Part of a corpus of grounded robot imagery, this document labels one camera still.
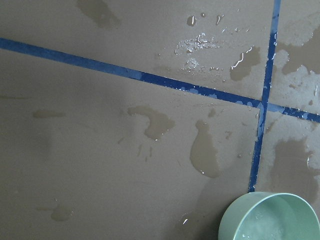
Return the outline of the mint green bowl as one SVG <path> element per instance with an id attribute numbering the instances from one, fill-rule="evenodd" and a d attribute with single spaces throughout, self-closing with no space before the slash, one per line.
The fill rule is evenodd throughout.
<path id="1" fill-rule="evenodd" d="M 220 240 L 318 240 L 311 205 L 291 193 L 250 192 L 234 200 L 218 229 Z"/>

